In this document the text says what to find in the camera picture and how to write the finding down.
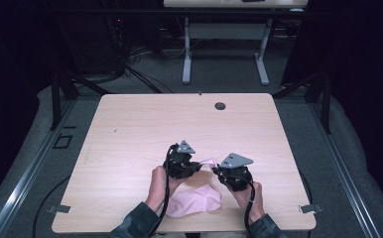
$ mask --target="gray carpet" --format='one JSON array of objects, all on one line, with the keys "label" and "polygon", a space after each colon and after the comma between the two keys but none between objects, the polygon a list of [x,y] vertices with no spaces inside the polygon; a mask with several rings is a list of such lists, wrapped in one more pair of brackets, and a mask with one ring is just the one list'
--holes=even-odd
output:
[{"label": "gray carpet", "polygon": [[[168,58],[143,54],[131,66],[163,82],[174,93],[184,92],[266,92],[280,90],[280,80],[292,44],[272,40],[265,55],[265,65],[271,80],[262,86],[254,63],[253,54],[259,43],[248,41],[202,42],[193,48],[191,84],[182,84],[183,57]],[[162,91],[169,92],[158,81],[151,79]],[[152,93],[133,75],[100,84],[114,93]],[[72,136],[67,149],[49,149],[45,162],[27,196],[9,223],[5,237],[31,237],[33,222],[43,199],[59,182],[70,175],[77,155],[94,115],[99,96],[78,85],[81,96],[63,121],[63,128],[56,133]],[[307,179],[313,202],[324,211],[316,215],[317,227],[311,237],[365,237],[350,201],[333,166],[332,155],[317,126],[311,105],[302,99],[303,90],[291,97],[276,100],[276,105],[291,145],[297,165]],[[41,105],[33,127],[23,148],[0,187],[0,212],[27,166],[35,160],[47,139],[52,125],[51,90],[39,93]],[[383,237],[383,194],[365,169],[362,147],[347,121],[338,102],[332,100],[330,113],[332,138],[336,143],[350,174],[365,200],[372,219]],[[54,191],[45,202],[37,221],[37,237],[106,237],[107,234],[56,234],[51,229],[54,219],[46,212],[50,204],[59,204],[66,182]],[[308,237],[308,231],[287,231],[289,237]]]}]

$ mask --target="sleeve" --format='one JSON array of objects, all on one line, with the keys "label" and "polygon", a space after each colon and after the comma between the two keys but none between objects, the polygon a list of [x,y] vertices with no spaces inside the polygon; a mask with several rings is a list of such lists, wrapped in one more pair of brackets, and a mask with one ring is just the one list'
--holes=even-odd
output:
[{"label": "sleeve", "polygon": [[250,225],[251,235],[254,238],[286,238],[287,236],[272,220],[269,214],[265,214],[260,219]]},{"label": "sleeve", "polygon": [[159,219],[146,203],[141,202],[110,232],[109,238],[149,237]]}]

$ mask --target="background desk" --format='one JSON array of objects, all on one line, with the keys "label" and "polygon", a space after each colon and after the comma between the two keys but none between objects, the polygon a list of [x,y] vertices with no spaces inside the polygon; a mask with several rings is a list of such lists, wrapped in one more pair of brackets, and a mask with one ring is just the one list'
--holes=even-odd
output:
[{"label": "background desk", "polygon": [[[224,110],[214,104],[223,102]],[[168,148],[187,140],[196,150],[192,161],[229,153],[251,158],[249,170],[263,183],[266,212],[282,229],[316,226],[274,101],[269,94],[137,94],[105,95],[80,151],[55,232],[109,232],[145,200],[151,171]],[[220,209],[183,218],[166,218],[159,231],[245,230],[243,213],[217,177],[203,167],[178,191],[206,183],[222,193]]]},{"label": "background desk", "polygon": [[[242,2],[241,0],[165,0],[165,7],[172,8],[256,8],[256,9],[291,9],[305,8],[308,0],[266,0],[262,2]],[[269,40],[272,21],[266,24],[208,24],[190,23],[185,20],[185,67],[183,83],[191,81],[192,53],[191,39],[244,39],[261,40],[259,52],[255,54],[260,81],[269,85],[268,75],[263,64],[266,46]]]}]

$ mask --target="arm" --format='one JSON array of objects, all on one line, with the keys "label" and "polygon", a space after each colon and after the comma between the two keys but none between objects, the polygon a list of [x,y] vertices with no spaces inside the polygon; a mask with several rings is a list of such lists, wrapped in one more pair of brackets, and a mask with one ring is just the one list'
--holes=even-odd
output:
[{"label": "arm", "polygon": [[[149,237],[160,218],[157,211],[164,203],[167,174],[163,167],[152,170],[152,180],[148,197],[124,218],[123,222],[111,231],[110,238]],[[186,179],[169,178],[170,196]]]},{"label": "arm", "polygon": [[[255,197],[249,213],[250,231],[253,238],[285,238],[284,232],[276,225],[269,214],[263,209],[262,184],[254,181]],[[232,191],[241,209],[247,207],[250,200],[251,187],[242,191]]]}]

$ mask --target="wooden tabletop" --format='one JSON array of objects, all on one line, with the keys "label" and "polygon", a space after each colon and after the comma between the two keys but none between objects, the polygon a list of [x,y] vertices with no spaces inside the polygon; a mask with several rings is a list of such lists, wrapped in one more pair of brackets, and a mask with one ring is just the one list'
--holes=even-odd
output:
[{"label": "wooden tabletop", "polygon": [[164,0],[165,7],[173,8],[305,8],[308,0]]},{"label": "wooden tabletop", "polygon": [[[225,104],[217,110],[217,102]],[[192,161],[235,153],[254,161],[248,166],[263,184],[265,211],[284,230],[316,226],[302,180],[274,101],[269,94],[114,94],[102,97],[53,230],[58,233],[109,232],[148,194],[152,169],[167,150],[186,140]],[[243,212],[209,167],[204,166],[178,191],[209,183],[222,193],[221,208],[182,218],[166,216],[161,232],[245,230]]]}]

